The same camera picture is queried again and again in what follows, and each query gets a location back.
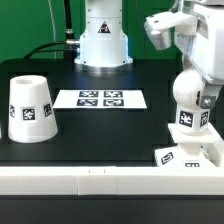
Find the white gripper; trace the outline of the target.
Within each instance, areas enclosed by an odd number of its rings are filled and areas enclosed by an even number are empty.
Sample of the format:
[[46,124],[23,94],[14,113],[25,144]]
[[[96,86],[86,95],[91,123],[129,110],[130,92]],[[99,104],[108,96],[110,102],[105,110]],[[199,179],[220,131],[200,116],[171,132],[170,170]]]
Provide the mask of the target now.
[[174,43],[208,82],[199,91],[198,106],[213,109],[224,85],[224,0],[187,0],[183,12],[196,17],[196,33],[175,29]]

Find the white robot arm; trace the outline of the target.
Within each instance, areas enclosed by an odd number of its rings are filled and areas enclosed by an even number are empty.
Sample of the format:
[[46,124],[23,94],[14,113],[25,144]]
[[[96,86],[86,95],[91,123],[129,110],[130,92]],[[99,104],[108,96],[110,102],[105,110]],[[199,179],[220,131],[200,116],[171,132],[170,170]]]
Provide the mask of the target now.
[[[128,38],[122,30],[122,0],[85,0],[86,28],[80,37],[80,68],[115,69],[129,65]],[[144,29],[157,50],[175,45],[207,81],[199,106],[211,109],[224,86],[224,0],[176,0],[174,8],[146,18]]]

